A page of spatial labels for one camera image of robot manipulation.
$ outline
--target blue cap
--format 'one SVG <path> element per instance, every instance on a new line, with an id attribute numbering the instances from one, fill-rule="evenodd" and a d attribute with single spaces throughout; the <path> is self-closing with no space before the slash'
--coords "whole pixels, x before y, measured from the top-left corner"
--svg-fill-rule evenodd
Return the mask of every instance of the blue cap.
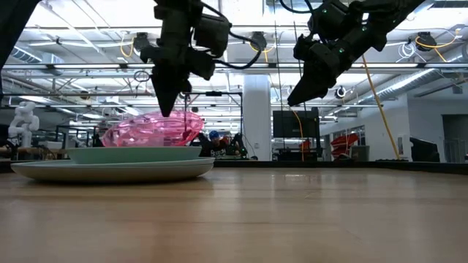
<path id="1" fill-rule="evenodd" d="M 209 137 L 210 137 L 210 140 L 219 138 L 219 133 L 217 131 L 211 131 Z"/>

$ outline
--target white humanoid robot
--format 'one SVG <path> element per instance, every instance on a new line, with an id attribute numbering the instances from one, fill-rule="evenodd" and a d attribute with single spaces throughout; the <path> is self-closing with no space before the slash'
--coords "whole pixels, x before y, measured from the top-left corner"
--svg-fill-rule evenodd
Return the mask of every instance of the white humanoid robot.
<path id="1" fill-rule="evenodd" d="M 8 136 L 13 144 L 18 144 L 18 135 L 21 135 L 21 147 L 31 147 L 32 133 L 39 129 L 39 118 L 33 114 L 36 107 L 34 102 L 21 102 L 15 109 L 15 118 L 8 128 Z"/>

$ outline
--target orange cable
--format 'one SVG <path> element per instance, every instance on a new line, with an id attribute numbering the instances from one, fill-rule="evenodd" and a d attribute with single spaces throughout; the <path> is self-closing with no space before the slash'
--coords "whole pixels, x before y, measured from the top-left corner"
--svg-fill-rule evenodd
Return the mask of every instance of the orange cable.
<path id="1" fill-rule="evenodd" d="M 372 82 L 372 79 L 371 79 L 371 73 L 369 72 L 369 68 L 367 67 L 367 61 L 364 55 L 363 55 L 363 62 L 366 68 L 367 79 L 369 80 L 372 93 L 374 93 L 375 101 L 377 102 L 377 106 L 379 107 L 379 110 L 380 110 L 380 115 L 382 115 L 383 123 L 385 124 L 385 128 L 387 129 L 388 136 L 390 137 L 390 142 L 392 143 L 393 151 L 395 152 L 396 158 L 399 160 L 400 155 L 398 153 L 398 150 L 396 149 L 395 140 L 393 140 L 392 132 L 390 131 L 390 127 L 388 126 L 387 118 L 385 117 L 385 113 L 383 112 L 382 105 L 380 104 L 379 96 L 377 95 L 377 92 L 375 91 L 374 83 Z"/>
<path id="2" fill-rule="evenodd" d="M 301 123 L 301 119 L 299 118 L 299 115 L 293 110 L 291 109 L 291 111 L 294 113 L 295 117 L 298 119 L 298 122 L 299 122 L 299 130 L 301 131 L 301 140 L 304 138 L 304 135 L 302 133 L 302 123 Z M 301 143 L 301 152 L 302 152 L 302 162 L 304 162 L 304 144 Z"/>

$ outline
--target light green plate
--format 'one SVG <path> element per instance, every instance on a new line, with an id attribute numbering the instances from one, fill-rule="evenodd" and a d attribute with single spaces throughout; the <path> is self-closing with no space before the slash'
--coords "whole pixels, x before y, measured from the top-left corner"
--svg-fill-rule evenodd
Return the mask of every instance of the light green plate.
<path id="1" fill-rule="evenodd" d="M 197 159 L 201 147 L 121 147 L 70 148 L 67 153 L 76 164 L 123 164 Z"/>

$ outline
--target black robotic arm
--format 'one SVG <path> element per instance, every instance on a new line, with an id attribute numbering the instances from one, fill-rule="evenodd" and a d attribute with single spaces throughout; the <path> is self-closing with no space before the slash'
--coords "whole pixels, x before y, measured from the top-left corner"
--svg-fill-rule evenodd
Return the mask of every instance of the black robotic arm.
<path id="1" fill-rule="evenodd" d="M 369 48 L 382 51 L 387 34 L 424 1 L 365 0 L 347 7 L 339 0 L 325 0 L 312 10 L 311 33 L 300 36 L 294 47 L 294 57 L 304 61 L 304 74 L 288 98 L 289 106 L 323 98 Z M 366 21 L 364 14 L 369 14 Z M 313 39 L 315 34 L 320 41 Z"/>

